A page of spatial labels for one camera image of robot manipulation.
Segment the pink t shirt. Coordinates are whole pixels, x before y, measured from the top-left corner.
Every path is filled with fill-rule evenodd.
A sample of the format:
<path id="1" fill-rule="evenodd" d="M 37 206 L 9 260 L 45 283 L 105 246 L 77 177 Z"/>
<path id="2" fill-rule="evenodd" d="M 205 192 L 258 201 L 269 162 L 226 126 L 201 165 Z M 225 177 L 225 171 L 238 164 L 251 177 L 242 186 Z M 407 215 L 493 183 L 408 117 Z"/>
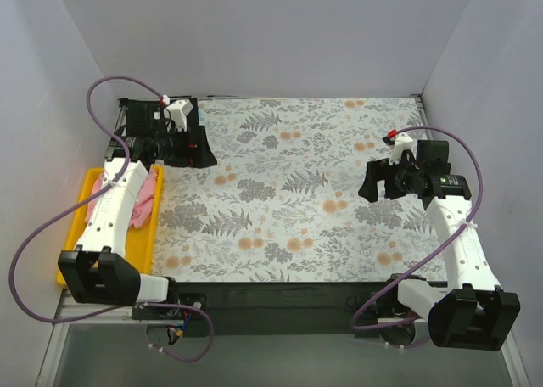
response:
<path id="1" fill-rule="evenodd" d="M 157 179 L 158 172 L 155 169 L 150 169 L 148 176 L 139 189 L 137 200 L 132 209 L 132 215 L 129 222 L 130 227 L 135 229 L 142 228 L 150 217 L 154 208 L 154 196 L 156 193 Z M 100 175 L 98 175 L 97 179 L 92 185 L 91 194 L 95 194 L 101 188 L 103 180 L 104 173 L 102 172 Z M 97 200 L 94 199 L 88 204 L 85 223 L 89 223 L 96 203 Z"/>

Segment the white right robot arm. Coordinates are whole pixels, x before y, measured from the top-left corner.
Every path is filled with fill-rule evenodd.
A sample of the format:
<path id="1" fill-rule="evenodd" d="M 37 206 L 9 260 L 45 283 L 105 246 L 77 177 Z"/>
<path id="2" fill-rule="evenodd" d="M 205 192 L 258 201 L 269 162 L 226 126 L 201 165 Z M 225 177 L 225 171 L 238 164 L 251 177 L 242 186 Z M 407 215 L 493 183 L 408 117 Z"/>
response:
<path id="1" fill-rule="evenodd" d="M 446 141 L 413 140 L 405 133 L 385 137 L 386 159 L 367 163 L 358 191 L 370 203 L 378 201 L 378 183 L 386 199 L 417 196 L 440 242 L 447 288 L 440 291 L 414 272 L 391 279 L 368 302 L 384 298 L 394 317 L 410 312 L 422 318 L 438 347 L 498 351 L 520 312 L 518 296 L 503 290 L 490 269 L 473 222 L 478 209 L 466 178 L 451 174 Z"/>

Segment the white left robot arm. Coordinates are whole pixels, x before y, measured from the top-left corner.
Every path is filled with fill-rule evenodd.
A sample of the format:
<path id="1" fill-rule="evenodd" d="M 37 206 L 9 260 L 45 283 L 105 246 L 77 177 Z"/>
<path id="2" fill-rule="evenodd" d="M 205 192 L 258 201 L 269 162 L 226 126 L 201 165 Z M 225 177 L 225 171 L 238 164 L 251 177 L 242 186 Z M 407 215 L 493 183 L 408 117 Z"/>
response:
<path id="1" fill-rule="evenodd" d="M 140 190 L 156 161 L 175 167 L 217 164 L 204 126 L 163 137 L 121 137 L 109 145 L 100 189 L 87 226 L 72 250 L 58 259 L 68 290 L 79 303 L 132 306 L 151 303 L 164 319 L 180 310 L 173 279 L 140 273 L 126 259 L 126 235 Z"/>

